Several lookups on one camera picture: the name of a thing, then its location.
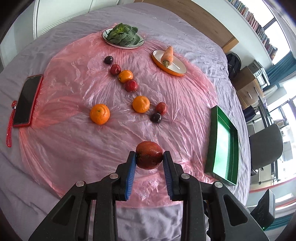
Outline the mandarin orange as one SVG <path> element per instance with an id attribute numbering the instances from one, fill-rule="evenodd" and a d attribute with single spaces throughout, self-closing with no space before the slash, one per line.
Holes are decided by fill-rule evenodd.
<path id="1" fill-rule="evenodd" d="M 97 125 L 103 125 L 110 118 L 110 110 L 105 104 L 96 104 L 92 107 L 89 116 Z"/>
<path id="2" fill-rule="evenodd" d="M 137 113 L 146 113 L 150 105 L 151 103 L 146 96 L 137 96 L 132 102 L 132 107 Z"/>

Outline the dark plum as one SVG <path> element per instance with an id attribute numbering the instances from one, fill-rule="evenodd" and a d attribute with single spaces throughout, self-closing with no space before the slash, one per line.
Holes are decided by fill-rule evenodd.
<path id="1" fill-rule="evenodd" d="M 113 57 L 112 56 L 106 56 L 105 59 L 104 59 L 104 63 L 107 64 L 107 65 L 110 65 L 113 63 Z"/>
<path id="2" fill-rule="evenodd" d="M 150 117 L 150 121 L 153 123 L 160 123 L 162 120 L 162 115 L 160 113 L 153 113 Z"/>

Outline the small smooth orange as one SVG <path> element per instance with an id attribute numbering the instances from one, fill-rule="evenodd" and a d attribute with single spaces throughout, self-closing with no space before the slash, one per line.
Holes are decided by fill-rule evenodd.
<path id="1" fill-rule="evenodd" d="M 128 80 L 132 80 L 132 79 L 133 79 L 133 73 L 130 70 L 123 70 L 118 75 L 118 80 L 121 83 L 126 83 Z"/>

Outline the glass desk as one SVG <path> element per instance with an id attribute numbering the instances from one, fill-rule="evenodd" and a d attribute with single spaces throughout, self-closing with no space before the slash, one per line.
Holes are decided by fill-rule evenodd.
<path id="1" fill-rule="evenodd" d="M 270 113 L 267 107 L 264 105 L 260 96 L 258 96 L 258 109 L 261 115 L 261 119 L 265 128 L 271 126 L 273 124 L 273 120 L 270 116 Z"/>

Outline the dark blue tote bag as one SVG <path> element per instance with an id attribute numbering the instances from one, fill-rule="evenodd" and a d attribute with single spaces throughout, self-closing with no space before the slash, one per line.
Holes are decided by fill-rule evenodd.
<path id="1" fill-rule="evenodd" d="M 246 109 L 243 110 L 245 121 L 248 122 L 252 120 L 256 116 L 255 109 L 250 105 Z"/>

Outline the pink plastic sheet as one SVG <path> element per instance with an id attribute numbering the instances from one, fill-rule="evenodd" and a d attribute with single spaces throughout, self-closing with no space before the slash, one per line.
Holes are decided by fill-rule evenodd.
<path id="1" fill-rule="evenodd" d="M 25 169 L 58 196 L 78 180 L 95 182 L 113 172 L 142 141 L 159 144 L 185 172 L 213 182 L 204 165 L 210 112 L 218 98 L 201 62 L 211 66 L 223 60 L 223 53 L 195 30 L 142 26 L 140 32 L 145 43 L 134 50 L 111 47 L 101 33 L 94 33 L 67 45 L 49 61 L 32 124 L 20 129 L 19 136 Z M 170 75 L 153 62 L 152 52 L 168 46 L 186 66 L 185 75 Z M 104 59 L 109 55 L 113 63 L 107 65 Z M 133 73 L 136 91 L 127 92 L 118 75 L 110 73 L 113 64 Z M 149 99 L 146 113 L 133 109 L 137 96 Z M 150 117 L 160 102 L 168 109 L 160 123 L 153 123 Z M 103 125 L 90 119 L 96 104 L 110 110 Z"/>

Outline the red cased smartphone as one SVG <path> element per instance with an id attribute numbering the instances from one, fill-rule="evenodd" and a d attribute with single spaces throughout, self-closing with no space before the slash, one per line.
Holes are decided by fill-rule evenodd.
<path id="1" fill-rule="evenodd" d="M 14 128 L 29 126 L 31 124 L 42 80 L 42 74 L 30 76 L 25 80 L 15 107 L 15 114 L 13 117 Z"/>

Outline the wooden drawer cabinet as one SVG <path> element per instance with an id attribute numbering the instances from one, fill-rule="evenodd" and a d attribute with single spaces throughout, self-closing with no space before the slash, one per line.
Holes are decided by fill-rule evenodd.
<path id="1" fill-rule="evenodd" d="M 237 73 L 233 80 L 231 80 L 231 83 L 236 90 L 236 94 L 243 110 L 256 104 L 259 98 L 264 98 L 262 88 L 260 87 L 257 78 L 247 66 Z"/>

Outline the white printer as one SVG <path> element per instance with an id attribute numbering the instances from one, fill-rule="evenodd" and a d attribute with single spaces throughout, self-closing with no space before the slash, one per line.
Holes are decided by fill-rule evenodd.
<path id="1" fill-rule="evenodd" d="M 267 73 L 259 62 L 254 60 L 252 63 L 248 65 L 248 68 L 254 75 L 254 77 L 258 80 L 259 85 L 262 89 L 270 85 Z"/>

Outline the orange rimmed plate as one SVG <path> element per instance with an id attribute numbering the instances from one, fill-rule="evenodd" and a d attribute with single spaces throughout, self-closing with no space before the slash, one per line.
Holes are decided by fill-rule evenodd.
<path id="1" fill-rule="evenodd" d="M 161 63 L 161 57 L 163 56 L 164 52 L 165 51 L 163 51 L 163 50 L 155 50 L 152 52 L 152 60 L 156 64 L 156 66 L 158 66 L 158 68 L 160 68 L 164 72 L 166 72 L 170 75 L 173 75 L 173 76 L 185 75 L 187 73 L 187 68 L 184 65 L 184 63 L 182 63 L 182 61 L 180 59 L 178 59 L 177 57 L 174 57 L 172 64 L 168 67 L 165 67 Z"/>

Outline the orange carrot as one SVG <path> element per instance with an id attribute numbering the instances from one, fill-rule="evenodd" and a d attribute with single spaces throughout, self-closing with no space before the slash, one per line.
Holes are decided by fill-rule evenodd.
<path id="1" fill-rule="evenodd" d="M 163 66 L 168 67 L 173 63 L 174 50 L 172 46 L 168 46 L 163 56 L 161 57 L 161 63 Z"/>

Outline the green bok choy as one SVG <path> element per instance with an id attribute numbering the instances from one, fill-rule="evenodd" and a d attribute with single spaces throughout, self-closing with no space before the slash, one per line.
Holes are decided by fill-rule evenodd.
<path id="1" fill-rule="evenodd" d="M 106 38 L 111 44 L 127 47 L 140 42 L 140 37 L 137 35 L 137 32 L 137 27 L 120 23 L 107 34 Z"/>

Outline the white wardrobe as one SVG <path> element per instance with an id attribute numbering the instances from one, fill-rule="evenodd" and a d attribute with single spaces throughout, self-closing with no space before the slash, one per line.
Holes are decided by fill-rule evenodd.
<path id="1" fill-rule="evenodd" d="M 33 10 L 33 38 L 79 15 L 97 9 L 129 4 L 120 0 L 36 0 Z"/>

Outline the wooden headboard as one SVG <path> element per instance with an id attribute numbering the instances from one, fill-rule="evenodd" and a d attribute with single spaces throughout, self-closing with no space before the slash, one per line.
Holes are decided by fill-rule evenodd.
<path id="1" fill-rule="evenodd" d="M 193 1 L 147 0 L 144 2 L 175 13 L 215 42 L 225 54 L 239 43 L 221 22 Z"/>

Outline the row of books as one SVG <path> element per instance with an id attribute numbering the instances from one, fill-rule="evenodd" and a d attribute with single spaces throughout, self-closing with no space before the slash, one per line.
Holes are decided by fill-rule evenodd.
<path id="1" fill-rule="evenodd" d="M 271 38 L 267 35 L 267 29 L 276 21 L 274 15 L 264 1 L 238 1 L 228 0 L 238 13 L 253 28 L 262 44 L 264 45 L 268 55 L 273 61 L 278 48 L 275 47 Z"/>

